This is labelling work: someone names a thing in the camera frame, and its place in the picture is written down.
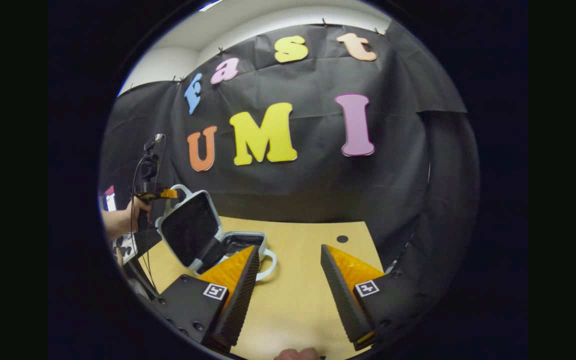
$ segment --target letter m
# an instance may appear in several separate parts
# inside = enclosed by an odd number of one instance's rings
[[[262,162],[268,143],[267,158],[271,162],[291,162],[297,159],[297,151],[290,140],[288,114],[293,105],[288,102],[272,104],[265,110],[261,126],[257,126],[249,112],[240,112],[230,118],[230,125],[235,128],[235,145],[237,155],[234,162],[237,166],[247,166],[252,162],[254,155],[258,162]]]

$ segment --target wooden table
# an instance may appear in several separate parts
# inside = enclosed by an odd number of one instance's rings
[[[256,283],[237,346],[230,351],[248,360],[271,360],[284,349],[314,347],[326,360],[347,359],[355,351],[348,341],[324,276],[320,257],[328,244],[383,271],[377,249],[362,222],[283,223],[220,216],[223,232],[261,231],[277,255],[274,272]],[[348,241],[340,243],[337,237]],[[150,272],[159,292],[182,274],[194,276],[166,244],[150,249]],[[139,258],[144,267],[144,256]],[[266,257],[260,271],[270,266]]]

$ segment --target open lid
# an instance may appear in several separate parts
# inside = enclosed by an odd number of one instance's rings
[[[222,223],[208,192],[190,193],[183,185],[171,189],[183,189],[186,197],[173,209],[166,209],[156,226],[181,264],[194,269],[201,266],[196,260],[203,262],[210,248],[220,241]]]

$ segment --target black frame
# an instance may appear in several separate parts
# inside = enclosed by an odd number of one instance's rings
[[[105,118],[123,79],[152,39],[201,5],[48,3],[50,194],[82,194],[48,214],[51,358],[225,359],[179,341],[174,328],[144,310],[128,284],[118,281],[93,210]],[[404,0],[384,6],[432,50],[464,98],[482,159],[482,190],[473,244],[464,250],[466,261],[451,289],[400,344],[375,357],[528,357],[528,5]],[[73,242],[85,246],[69,246]],[[494,290],[472,290],[486,284]],[[502,303],[496,303],[499,294]],[[496,341],[495,329],[505,341]],[[135,342],[121,344],[124,337]]]

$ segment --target screen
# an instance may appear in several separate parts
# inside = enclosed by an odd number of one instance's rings
[[[218,231],[208,195],[199,193],[164,219],[161,232],[174,255],[189,267]]]
[[[222,243],[226,248],[226,256],[233,256],[250,246],[261,246],[264,237],[260,235],[231,234],[224,237]]]
[[[115,205],[115,186],[110,186],[105,193],[105,205],[109,212],[114,212],[117,210],[117,206]]]

